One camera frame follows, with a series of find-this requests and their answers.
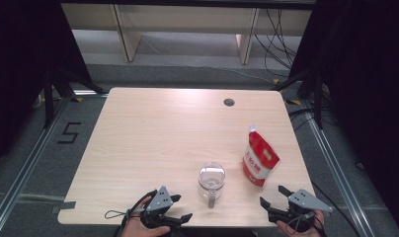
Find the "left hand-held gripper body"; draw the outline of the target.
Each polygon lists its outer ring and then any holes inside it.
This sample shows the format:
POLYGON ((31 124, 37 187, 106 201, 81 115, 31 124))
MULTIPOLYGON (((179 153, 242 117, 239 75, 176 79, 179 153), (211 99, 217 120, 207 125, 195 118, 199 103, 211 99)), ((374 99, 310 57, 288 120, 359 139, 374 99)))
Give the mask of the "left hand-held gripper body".
POLYGON ((151 194, 151 199, 142 206, 141 222, 150 229, 168 225, 171 217, 166 216, 165 213, 172 205, 173 200, 167 188, 162 186, 159 190, 154 191, 151 194))

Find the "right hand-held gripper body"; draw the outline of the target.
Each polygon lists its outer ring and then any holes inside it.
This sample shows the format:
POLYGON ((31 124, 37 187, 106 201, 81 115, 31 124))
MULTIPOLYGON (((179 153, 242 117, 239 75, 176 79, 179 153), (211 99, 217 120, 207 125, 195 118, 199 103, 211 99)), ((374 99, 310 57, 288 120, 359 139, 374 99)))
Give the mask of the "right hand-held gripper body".
POLYGON ((292 195, 286 199, 288 208, 286 210, 275 208, 274 212, 268 212, 268 220, 272 223, 280 220, 296 232, 305 232, 314 226, 314 210, 333 211, 331 206, 304 189, 292 192, 292 195))

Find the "red and white sugar bag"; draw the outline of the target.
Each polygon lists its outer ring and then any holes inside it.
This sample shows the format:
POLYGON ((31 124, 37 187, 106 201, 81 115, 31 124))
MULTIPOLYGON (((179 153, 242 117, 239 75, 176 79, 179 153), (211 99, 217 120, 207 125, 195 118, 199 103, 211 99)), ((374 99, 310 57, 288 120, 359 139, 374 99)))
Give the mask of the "red and white sugar bag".
POLYGON ((253 185, 262 187, 279 161, 280 158, 271 144, 251 125, 248 144, 242 158, 245 177, 253 185))

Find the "clear jar lid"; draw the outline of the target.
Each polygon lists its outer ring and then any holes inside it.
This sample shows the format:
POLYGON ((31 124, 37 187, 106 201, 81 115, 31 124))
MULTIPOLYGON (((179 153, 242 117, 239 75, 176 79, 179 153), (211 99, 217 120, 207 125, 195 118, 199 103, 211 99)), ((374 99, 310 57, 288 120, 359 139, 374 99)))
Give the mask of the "clear jar lid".
MULTIPOLYGON (((221 165, 215 162, 209 162, 207 164, 204 164, 200 170, 199 170, 199 175, 203 173, 209 173, 209 174, 220 174, 225 177, 225 170, 221 165)), ((208 198, 204 198, 206 200, 206 204, 208 208, 214 208, 215 203, 217 201, 217 198, 215 197, 214 191, 210 191, 208 198)))

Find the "person's right hand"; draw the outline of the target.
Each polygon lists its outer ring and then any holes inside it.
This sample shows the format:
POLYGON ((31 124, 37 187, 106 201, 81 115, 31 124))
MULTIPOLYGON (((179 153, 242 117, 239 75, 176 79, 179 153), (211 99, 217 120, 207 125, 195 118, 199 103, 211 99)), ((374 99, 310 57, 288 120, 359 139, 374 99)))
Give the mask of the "person's right hand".
POLYGON ((314 210, 314 214, 314 226, 309 230, 305 232, 296 232, 288 224, 279 220, 276 222, 279 233, 286 235, 287 237, 322 237, 320 231, 323 229, 324 214, 320 210, 314 210))

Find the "person's left hand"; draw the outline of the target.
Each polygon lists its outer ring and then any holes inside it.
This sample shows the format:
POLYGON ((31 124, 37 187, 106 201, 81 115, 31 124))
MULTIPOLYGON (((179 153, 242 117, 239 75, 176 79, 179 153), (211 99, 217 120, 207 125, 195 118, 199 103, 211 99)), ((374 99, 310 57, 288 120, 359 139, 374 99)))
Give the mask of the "person's left hand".
POLYGON ((161 237, 169 233, 169 226, 159 226, 157 228, 147 228, 140 220, 140 212, 134 211, 130 219, 124 226, 120 237, 161 237))

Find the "grey tape strip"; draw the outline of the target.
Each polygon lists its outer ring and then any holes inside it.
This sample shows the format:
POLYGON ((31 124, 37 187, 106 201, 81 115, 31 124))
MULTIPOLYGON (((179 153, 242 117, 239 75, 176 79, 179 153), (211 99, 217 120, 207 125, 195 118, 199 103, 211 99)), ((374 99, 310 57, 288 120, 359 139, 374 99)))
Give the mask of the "grey tape strip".
POLYGON ((76 201, 63 202, 63 203, 61 203, 58 206, 54 206, 51 209, 51 213, 52 214, 58 214, 63 209, 73 209, 73 208, 75 208, 75 205, 76 205, 76 201))

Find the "black metal stand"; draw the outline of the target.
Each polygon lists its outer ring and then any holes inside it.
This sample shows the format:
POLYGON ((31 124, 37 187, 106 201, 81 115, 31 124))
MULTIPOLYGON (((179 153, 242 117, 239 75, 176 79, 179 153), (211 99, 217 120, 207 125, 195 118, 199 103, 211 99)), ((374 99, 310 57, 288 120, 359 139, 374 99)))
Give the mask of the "black metal stand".
POLYGON ((109 93, 108 90, 95 85, 90 77, 79 76, 60 66, 48 68, 43 75, 43 92, 45 98, 44 128, 48 128, 54 120, 52 89, 55 89, 61 98, 75 97, 76 93, 70 86, 71 82, 77 82, 78 84, 94 91, 96 94, 104 95, 109 93))
POLYGON ((288 79, 273 88, 273 91, 281 91, 290 85, 300 81, 301 85, 297 91, 297 96, 300 99, 308 99, 313 96, 314 107, 313 113, 315 122, 320 129, 323 128, 322 125, 322 94, 323 94, 323 80, 316 69, 307 68, 304 69, 293 76, 289 76, 288 79))

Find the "black curtain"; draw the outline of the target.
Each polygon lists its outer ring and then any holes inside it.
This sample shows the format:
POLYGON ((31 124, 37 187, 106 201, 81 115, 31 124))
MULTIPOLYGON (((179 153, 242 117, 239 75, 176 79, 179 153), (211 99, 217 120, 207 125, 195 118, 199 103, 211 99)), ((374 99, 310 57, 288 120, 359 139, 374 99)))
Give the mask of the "black curtain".
POLYGON ((399 227, 399 0, 316 0, 291 71, 320 51, 340 125, 399 227))
POLYGON ((44 76, 91 77, 59 0, 0 0, 0 159, 43 88, 44 76))

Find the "metal floor rail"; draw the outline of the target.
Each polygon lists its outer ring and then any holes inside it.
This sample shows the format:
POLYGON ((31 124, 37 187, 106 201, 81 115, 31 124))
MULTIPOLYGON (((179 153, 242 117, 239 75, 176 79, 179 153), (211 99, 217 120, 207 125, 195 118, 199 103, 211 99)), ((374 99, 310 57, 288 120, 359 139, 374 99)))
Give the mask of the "metal floor rail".
POLYGON ((316 122, 316 116, 310 113, 306 114, 309 119, 309 126, 315 136, 315 139, 323 153, 324 159, 329 167, 329 170, 335 180, 339 192, 350 212, 350 216, 355 224, 355 228, 360 237, 375 237, 374 230, 367 219, 367 215, 363 210, 354 190, 352 189, 349 180, 337 160, 337 157, 332 150, 332 147, 324 133, 316 122))
POLYGON ((68 99, 60 99, 54 111, 54 117, 51 123, 42 130, 37 143, 34 145, 31 153, 28 155, 25 163, 21 167, 10 189, 3 195, 0 201, 0 232, 12 212, 20 193, 24 189, 28 179, 34 171, 41 155, 43 154, 48 142, 57 127, 58 120, 68 106, 68 99))

